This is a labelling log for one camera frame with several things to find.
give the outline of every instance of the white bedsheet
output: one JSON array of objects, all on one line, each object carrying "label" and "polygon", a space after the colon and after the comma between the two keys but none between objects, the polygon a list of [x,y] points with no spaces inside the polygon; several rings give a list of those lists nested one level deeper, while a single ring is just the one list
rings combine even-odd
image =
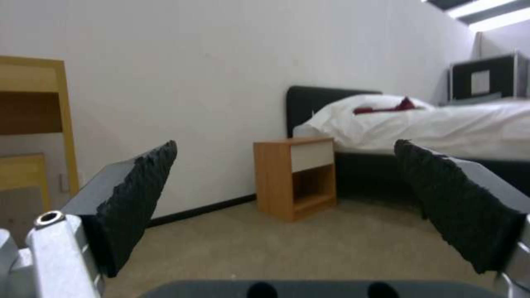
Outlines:
[{"label": "white bedsheet", "polygon": [[409,139],[456,157],[530,161],[530,101],[354,115],[355,108],[377,100],[366,100],[371,96],[380,97],[356,96],[324,107],[294,135],[333,137],[338,152],[393,154],[396,140]]}]

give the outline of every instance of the bed frame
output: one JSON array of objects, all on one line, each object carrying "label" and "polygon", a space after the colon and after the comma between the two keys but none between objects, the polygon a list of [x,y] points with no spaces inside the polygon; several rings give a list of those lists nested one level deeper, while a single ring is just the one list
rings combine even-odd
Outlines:
[{"label": "bed frame", "polygon": [[[345,90],[293,86],[287,92],[287,136],[308,121],[325,105],[358,94],[382,94],[379,91]],[[508,183],[530,196],[530,161],[473,160],[481,163]],[[394,155],[336,153],[337,191],[339,195],[403,195],[412,189],[401,177]]]}]

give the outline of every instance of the black baseboard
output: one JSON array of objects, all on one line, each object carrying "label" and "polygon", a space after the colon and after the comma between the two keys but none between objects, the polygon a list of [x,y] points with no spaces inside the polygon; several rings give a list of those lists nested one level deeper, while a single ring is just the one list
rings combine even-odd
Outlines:
[{"label": "black baseboard", "polygon": [[187,218],[195,217],[195,216],[198,216],[204,213],[209,213],[209,212],[221,210],[224,208],[236,206],[239,204],[248,203],[250,201],[254,201],[255,199],[256,199],[256,194],[251,194],[248,196],[239,197],[239,198],[235,198],[235,199],[231,199],[231,200],[227,200],[227,201],[223,201],[223,202],[219,202],[219,203],[215,203],[215,204],[211,204],[211,205],[207,205],[207,206],[203,206],[203,207],[199,207],[199,208],[195,208],[191,210],[186,210],[186,211],[182,211],[182,212],[178,212],[178,213],[174,213],[174,214],[170,214],[170,215],[166,215],[162,217],[157,217],[157,218],[152,219],[149,222],[147,227],[154,227],[154,226],[159,226],[159,225],[163,225],[167,223],[185,220]]}]

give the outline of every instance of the screw hole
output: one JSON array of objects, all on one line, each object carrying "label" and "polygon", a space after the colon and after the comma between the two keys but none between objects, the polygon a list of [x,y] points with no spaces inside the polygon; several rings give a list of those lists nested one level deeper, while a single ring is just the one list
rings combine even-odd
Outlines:
[{"label": "screw hole", "polygon": [[278,293],[268,283],[257,283],[249,288],[246,298],[278,298]]},{"label": "screw hole", "polygon": [[50,213],[47,213],[47,214],[44,214],[40,217],[40,221],[43,222],[43,223],[47,223],[49,221],[52,221],[54,220],[55,218],[57,218],[57,216],[59,216],[57,213],[55,212],[50,212]]},{"label": "screw hole", "polygon": [[399,298],[399,295],[389,284],[373,283],[368,287],[368,298]]}]

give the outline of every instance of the black foam pad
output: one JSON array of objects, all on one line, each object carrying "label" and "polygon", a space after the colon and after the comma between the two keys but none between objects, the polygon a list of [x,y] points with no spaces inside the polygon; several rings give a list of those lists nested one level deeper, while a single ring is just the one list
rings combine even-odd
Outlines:
[{"label": "black foam pad", "polygon": [[116,276],[142,238],[176,153],[175,141],[169,141],[107,165],[62,209],[81,217],[94,258],[107,276]]},{"label": "black foam pad", "polygon": [[526,209],[524,204],[530,200],[475,162],[453,159],[405,140],[397,141],[394,151],[404,179],[444,240],[477,273],[501,270],[526,217],[514,206]]}]

